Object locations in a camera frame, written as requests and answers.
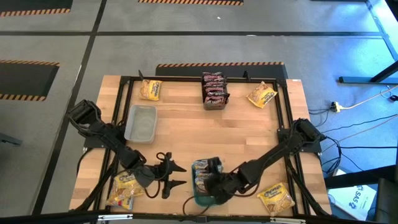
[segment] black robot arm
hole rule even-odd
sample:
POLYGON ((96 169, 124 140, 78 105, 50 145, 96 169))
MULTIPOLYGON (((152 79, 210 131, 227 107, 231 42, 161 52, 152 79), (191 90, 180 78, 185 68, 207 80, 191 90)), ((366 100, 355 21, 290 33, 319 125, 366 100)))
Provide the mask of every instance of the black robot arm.
POLYGON ((140 167, 146 163, 145 157, 137 150, 126 146, 120 127, 105 124, 101 120, 101 110, 91 101, 83 100, 67 114, 71 124, 83 137, 96 136, 104 145, 114 151, 125 169, 140 167))
MULTIPOLYGON (((267 167, 284 156, 297 153, 301 147, 318 143, 325 138, 326 137, 322 135, 309 120, 298 119, 294 121, 289 133, 284 136, 284 140, 276 147, 258 159, 243 162, 230 173, 211 176, 209 179, 205 180, 206 190, 210 195, 214 196, 217 204, 227 202, 232 196, 242 197, 242 195, 236 195, 236 192, 244 194, 257 185, 261 179, 262 173, 267 167)), ((295 170, 290 165, 288 164, 289 173, 296 174, 295 170)), ((311 205, 317 206, 315 200, 313 198, 312 200, 314 203, 311 203, 311 205)))

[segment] plastic tray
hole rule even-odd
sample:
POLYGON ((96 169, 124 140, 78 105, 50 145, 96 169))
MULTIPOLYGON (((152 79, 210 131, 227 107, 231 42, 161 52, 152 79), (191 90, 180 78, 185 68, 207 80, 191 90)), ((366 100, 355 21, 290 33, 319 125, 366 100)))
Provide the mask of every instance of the plastic tray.
POLYGON ((127 118, 124 138, 136 143, 152 143, 155 138, 156 122, 155 106, 132 105, 127 118))

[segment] wooden tabletop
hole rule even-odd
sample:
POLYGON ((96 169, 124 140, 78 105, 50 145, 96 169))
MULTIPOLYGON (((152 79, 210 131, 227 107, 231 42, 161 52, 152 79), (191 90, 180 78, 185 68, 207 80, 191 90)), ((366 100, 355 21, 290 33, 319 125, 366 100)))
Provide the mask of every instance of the wooden tabletop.
MULTIPOLYGON (((102 119, 105 122, 111 121, 119 80, 120 76, 107 75, 103 78, 97 105, 102 110, 102 119)), ((149 165, 160 162, 156 159, 156 153, 172 152, 172 158, 176 164, 188 172, 174 172, 170 176, 170 179, 186 180, 187 183, 173 188, 168 199, 162 199, 161 194, 154 199, 145 195, 136 197, 133 212, 182 214, 184 201, 193 195, 190 172, 193 161, 218 156, 223 163, 224 171, 229 172, 244 161, 257 159, 278 144, 276 129, 279 127, 275 99, 260 109, 246 98, 246 95, 258 86, 256 83, 229 83, 228 92, 231 96, 229 103, 222 111, 203 109, 201 88, 198 82, 163 82, 159 101, 139 99, 140 86, 141 82, 134 82, 131 105, 156 106, 158 121, 155 140, 152 144, 128 142, 127 145, 138 149, 147 158, 149 165)), ((309 119, 301 81, 287 80, 287 86, 294 119, 309 119)), ((278 97, 284 105, 281 89, 278 97)), ((282 106, 282 111, 284 123, 287 124, 284 106, 282 106)), ((79 206, 93 190, 100 174, 103 154, 104 149, 94 149, 83 159, 70 209, 79 206)), ((300 153, 300 156, 307 188, 322 208, 331 213, 319 159, 310 153, 300 153)), ((258 192, 278 182, 283 182, 287 187, 285 165, 282 159, 264 171, 258 192)), ((152 183, 148 187, 149 193, 154 194, 156 188, 157 184, 152 183)), ((300 191, 297 186, 295 189, 298 210, 299 213, 303 213, 300 191)), ((211 207, 205 215, 269 215, 256 195, 248 198, 233 197, 224 205, 211 207)), ((102 208, 105 198, 103 197, 101 202, 102 208)), ((113 208, 113 210, 126 212, 121 208, 113 208)), ((192 214, 202 210, 203 207, 196 205, 193 200, 188 202, 185 208, 187 213, 192 214)), ((291 216, 292 211, 289 209, 278 215, 291 216)))

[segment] chip bag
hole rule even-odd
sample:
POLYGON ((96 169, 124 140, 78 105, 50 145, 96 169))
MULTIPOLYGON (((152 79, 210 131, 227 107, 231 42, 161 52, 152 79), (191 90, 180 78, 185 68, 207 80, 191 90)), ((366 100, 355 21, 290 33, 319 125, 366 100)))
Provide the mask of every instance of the chip bag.
POLYGON ((263 190, 257 194, 257 197, 261 199, 272 217, 295 205, 292 197, 282 183, 275 184, 263 190))
POLYGON ((106 205, 120 206, 132 210, 133 197, 144 194, 144 188, 137 182, 134 174, 122 172, 114 178, 111 194, 106 205))
POLYGON ((143 80, 139 92, 139 98, 144 100, 159 100, 160 85, 163 81, 143 80))
POLYGON ((269 88, 266 83, 261 82, 260 85, 246 97, 252 102, 255 106, 260 108, 264 108, 264 106, 278 94, 278 92, 269 88))

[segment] concrete floor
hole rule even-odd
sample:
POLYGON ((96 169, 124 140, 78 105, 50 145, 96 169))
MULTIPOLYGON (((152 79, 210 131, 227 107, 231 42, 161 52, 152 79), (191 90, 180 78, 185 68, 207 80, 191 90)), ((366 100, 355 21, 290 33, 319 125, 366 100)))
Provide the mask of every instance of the concrete floor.
MULTIPOLYGON (((71 13, 65 15, 1 18, 0 30, 90 31, 100 2, 74 1, 71 13)), ((385 12, 384 1, 374 0, 373 4, 377 5, 377 10, 385 12)), ((106 5, 99 30, 378 31, 364 3, 310 0, 248 0, 243 7, 139 4, 130 0, 112 0, 106 5)), ((0 144, 0 204, 8 204, 0 207, 0 217, 31 212, 87 41, 86 36, 0 37, 4 59, 61 63, 46 101, 0 101, 0 132, 24 141, 21 147, 0 144)), ((394 60, 380 37, 97 37, 77 102, 82 99, 96 100, 103 75, 137 75, 138 69, 145 75, 154 75, 158 63, 211 61, 284 62, 289 78, 302 79, 308 107, 317 109, 327 107, 331 101, 349 106, 386 89, 382 85, 342 85, 336 80, 342 75, 373 76, 394 60), (319 86, 326 90, 320 92, 319 86)), ((331 113, 328 121, 319 129, 324 131, 389 116, 396 113, 397 109, 397 103, 379 97, 353 110, 331 113)), ((319 119, 318 115, 312 116, 315 124, 319 119)), ((372 125, 330 132, 328 135, 341 139, 372 125)), ((392 120, 377 129, 343 141, 341 145, 395 146, 397 125, 398 119, 392 120)), ((83 138, 75 129, 69 128, 45 201, 44 213, 68 210, 82 145, 83 138)), ((329 145, 330 142, 326 141, 322 144, 323 148, 329 145)), ((362 169, 388 166, 396 158, 393 149, 346 149, 344 152, 362 169)), ((322 155, 322 160, 329 160, 336 155, 336 149, 330 149, 322 155)), ((346 159, 342 160, 341 167, 358 171, 346 159)))

